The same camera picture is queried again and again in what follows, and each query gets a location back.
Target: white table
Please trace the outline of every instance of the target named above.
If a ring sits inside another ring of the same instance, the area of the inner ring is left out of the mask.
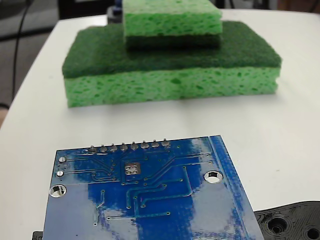
[[[275,95],[67,108],[62,64],[79,30],[106,16],[60,21],[0,130],[0,235],[42,231],[56,150],[222,135],[254,211],[320,201],[320,15],[225,10],[282,56]]]

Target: sponge layer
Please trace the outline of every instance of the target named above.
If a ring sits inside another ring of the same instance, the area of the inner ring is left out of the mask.
[[[281,66],[281,58],[273,48],[244,23],[224,22],[221,36],[219,49],[128,52],[121,24],[91,27],[78,33],[62,72],[70,79],[133,71]]]
[[[124,0],[125,36],[222,32],[221,11],[209,0]]]
[[[65,79],[69,107],[273,94],[279,67],[132,71]]]

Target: sponge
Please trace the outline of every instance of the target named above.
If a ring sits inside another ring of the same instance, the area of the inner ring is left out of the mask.
[[[123,9],[129,49],[211,47],[222,32],[222,12],[209,0],[124,0]]]
[[[222,38],[219,49],[127,52],[121,24],[85,29],[62,67],[68,105],[274,93],[272,47],[242,22],[223,22]]]

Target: blue component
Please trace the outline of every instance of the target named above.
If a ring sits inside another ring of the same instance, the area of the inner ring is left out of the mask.
[[[58,150],[43,240],[264,239],[220,136],[158,143]]]

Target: cable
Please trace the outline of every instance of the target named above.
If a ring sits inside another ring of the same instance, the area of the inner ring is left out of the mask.
[[[316,10],[316,8],[317,8],[317,6],[319,5],[319,3],[320,3],[320,0],[315,0],[314,1],[314,3],[313,3],[313,5],[312,5],[312,7],[310,8],[310,13],[313,13],[315,10]]]
[[[235,9],[235,3],[234,3],[234,0],[229,0],[230,2],[230,6],[232,9]]]
[[[22,15],[22,18],[21,18],[21,21],[20,21],[18,34],[17,34],[16,41],[15,41],[14,57],[13,57],[12,101],[14,100],[15,95],[16,95],[16,75],[17,75],[17,57],[18,57],[19,41],[20,41],[20,37],[21,37],[22,27],[24,25],[24,21],[25,21],[26,15],[27,15],[27,12],[28,12],[29,7],[31,6],[31,4],[32,4],[31,1],[27,1],[26,2],[26,6],[25,6],[25,9],[23,11],[23,15]]]

